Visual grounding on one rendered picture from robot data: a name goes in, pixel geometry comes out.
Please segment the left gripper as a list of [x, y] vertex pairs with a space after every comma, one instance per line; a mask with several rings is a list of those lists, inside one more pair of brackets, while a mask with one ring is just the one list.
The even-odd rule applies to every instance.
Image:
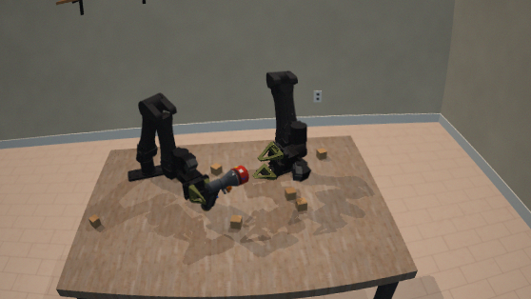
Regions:
[[[283, 148], [278, 142], [275, 143], [274, 141], [270, 142], [265, 150], [261, 153], [261, 155], [258, 157], [259, 161], [270, 161], [268, 164], [273, 167], [269, 168], [266, 164], [263, 164], [254, 174], [254, 178], [261, 178], [261, 179], [268, 179], [268, 180], [276, 180], [278, 178], [278, 175], [283, 174], [285, 164], [288, 158], [288, 153], [286, 150], [289, 150], [293, 147], [287, 146]], [[263, 157], [268, 152], [268, 157]], [[275, 163], [275, 162], [276, 163]], [[258, 175], [261, 171], [266, 171], [268, 175]]]

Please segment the red and grey hose nozzle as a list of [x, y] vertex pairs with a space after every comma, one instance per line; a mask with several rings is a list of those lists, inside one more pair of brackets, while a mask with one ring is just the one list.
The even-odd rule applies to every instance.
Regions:
[[249, 175], [246, 168], [238, 166], [229, 170], [223, 177], [206, 183], [203, 196], [206, 200], [206, 205], [201, 204], [202, 210], [209, 211], [215, 205], [216, 199], [219, 198], [218, 193], [220, 189], [224, 194], [226, 192], [230, 193], [232, 187], [238, 187], [248, 182], [248, 179]]

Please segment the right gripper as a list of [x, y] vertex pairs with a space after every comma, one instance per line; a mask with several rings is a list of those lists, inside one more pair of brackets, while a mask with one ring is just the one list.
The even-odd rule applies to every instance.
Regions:
[[183, 186], [183, 192], [184, 192], [185, 199], [187, 200], [189, 197], [189, 201], [191, 203], [198, 203], [198, 204], [206, 205], [207, 202], [203, 196], [205, 193], [204, 187], [206, 186], [206, 183], [208, 182], [210, 182], [209, 176], [205, 174], [203, 176], [200, 176], [198, 178], [195, 178], [191, 181], [184, 183], [182, 186]]

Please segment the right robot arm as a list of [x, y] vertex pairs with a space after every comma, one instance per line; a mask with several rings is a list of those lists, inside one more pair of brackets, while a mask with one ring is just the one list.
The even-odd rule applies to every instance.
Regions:
[[[176, 148], [172, 129], [172, 115], [177, 113], [175, 106], [162, 93], [157, 93], [140, 101], [138, 107], [142, 114], [143, 122], [141, 138], [139, 144], [137, 144], [136, 161], [140, 163], [141, 168], [128, 172], [129, 182], [165, 175], [170, 180], [177, 178], [184, 184], [203, 176], [196, 169], [198, 166], [196, 157], [189, 153], [188, 149]], [[163, 110], [166, 112], [163, 112]], [[161, 116], [161, 113], [163, 116]], [[154, 166], [153, 162], [153, 156], [157, 154], [158, 149], [155, 144], [156, 130], [161, 150], [161, 165], [159, 166]], [[173, 153], [175, 154], [175, 160]]]

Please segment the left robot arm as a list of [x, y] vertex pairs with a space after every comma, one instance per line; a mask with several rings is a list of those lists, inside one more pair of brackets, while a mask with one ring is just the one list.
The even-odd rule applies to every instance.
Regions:
[[307, 124], [297, 121], [294, 107], [293, 89], [298, 83], [298, 78], [290, 70], [272, 73], [274, 74], [266, 73], [266, 84], [271, 89], [275, 105], [275, 143], [278, 142], [283, 148], [293, 147], [286, 150], [289, 156], [283, 174], [291, 172], [293, 181], [302, 182], [308, 178], [311, 169], [303, 159], [307, 155]]

